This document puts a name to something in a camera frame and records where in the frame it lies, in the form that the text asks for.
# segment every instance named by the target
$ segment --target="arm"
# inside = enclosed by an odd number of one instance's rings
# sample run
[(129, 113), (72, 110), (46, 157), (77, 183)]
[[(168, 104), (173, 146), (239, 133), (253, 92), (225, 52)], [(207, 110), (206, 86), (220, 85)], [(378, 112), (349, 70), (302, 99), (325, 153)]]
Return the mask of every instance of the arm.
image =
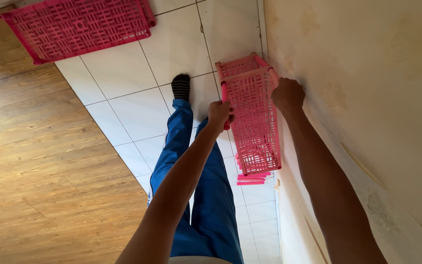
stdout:
[(210, 104), (208, 124), (165, 176), (138, 229), (118, 257), (117, 264), (168, 263), (175, 229), (214, 142), (223, 131), (224, 122), (229, 117), (233, 121), (229, 107), (229, 102)]
[(307, 188), (333, 264), (386, 264), (367, 215), (346, 174), (302, 110), (305, 93), (296, 80), (279, 79), (273, 103), (293, 137)]

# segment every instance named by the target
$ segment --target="wall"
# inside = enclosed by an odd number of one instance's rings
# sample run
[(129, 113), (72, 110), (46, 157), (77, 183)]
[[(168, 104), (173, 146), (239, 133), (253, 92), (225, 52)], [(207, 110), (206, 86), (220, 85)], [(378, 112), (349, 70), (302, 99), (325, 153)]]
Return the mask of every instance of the wall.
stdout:
[[(265, 17), (270, 63), (305, 86), (305, 111), (387, 260), (422, 263), (422, 2), (266, 0)], [(279, 121), (284, 262), (329, 262)], [(291, 251), (301, 239), (304, 248)]]

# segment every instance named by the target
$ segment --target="foot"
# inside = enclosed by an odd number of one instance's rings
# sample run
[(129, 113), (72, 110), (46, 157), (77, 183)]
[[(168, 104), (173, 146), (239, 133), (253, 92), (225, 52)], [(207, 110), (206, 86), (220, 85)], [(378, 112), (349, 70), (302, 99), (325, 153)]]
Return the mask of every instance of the foot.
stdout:
[(172, 81), (172, 93), (175, 99), (190, 99), (190, 76), (188, 74), (179, 74)]

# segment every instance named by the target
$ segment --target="hand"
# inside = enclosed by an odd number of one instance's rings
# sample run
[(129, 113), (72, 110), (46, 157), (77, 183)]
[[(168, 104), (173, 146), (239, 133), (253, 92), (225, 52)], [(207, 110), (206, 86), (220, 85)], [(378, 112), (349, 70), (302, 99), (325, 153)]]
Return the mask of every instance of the hand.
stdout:
[(234, 121), (235, 116), (231, 115), (232, 111), (234, 111), (234, 109), (231, 107), (229, 101), (212, 102), (208, 109), (208, 124), (215, 126), (221, 133), (224, 131), (224, 123), (227, 119), (229, 119), (231, 123)]
[(302, 111), (304, 103), (304, 89), (296, 80), (279, 78), (279, 85), (273, 90), (271, 99), (273, 104), (284, 113)]

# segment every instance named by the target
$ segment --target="blue pants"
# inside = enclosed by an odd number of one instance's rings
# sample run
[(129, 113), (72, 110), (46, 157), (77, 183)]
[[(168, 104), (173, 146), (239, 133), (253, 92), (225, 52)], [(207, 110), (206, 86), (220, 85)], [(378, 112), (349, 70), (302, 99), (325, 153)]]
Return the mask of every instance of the blue pants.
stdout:
[[(175, 99), (173, 107), (175, 112), (167, 122), (169, 131), (166, 144), (150, 179), (150, 199), (190, 144), (193, 123), (191, 105), (188, 101)], [(207, 123), (208, 120), (204, 120), (198, 126), (196, 135)], [(196, 186), (191, 224), (188, 204), (175, 230), (170, 256), (184, 255), (211, 256), (243, 264), (232, 190), (217, 143), (214, 143)]]

